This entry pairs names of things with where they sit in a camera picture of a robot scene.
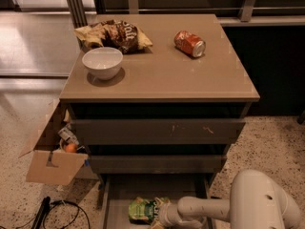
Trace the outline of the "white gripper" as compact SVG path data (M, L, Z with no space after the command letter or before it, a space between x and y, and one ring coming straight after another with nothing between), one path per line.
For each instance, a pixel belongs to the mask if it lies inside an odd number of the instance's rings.
M150 229L163 229L172 227L174 229L202 229L205 225L204 219L188 219L178 212L176 204L171 203L167 197L155 198L155 207L158 209L158 220L154 220Z

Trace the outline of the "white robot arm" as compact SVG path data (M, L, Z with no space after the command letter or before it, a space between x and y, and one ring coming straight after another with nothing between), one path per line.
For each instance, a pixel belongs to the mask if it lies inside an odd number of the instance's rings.
M233 180L228 199L183 197L163 203L163 227L201 229L201 218L226 221L231 229L298 229L301 213L295 200L274 180L257 170L243 170Z

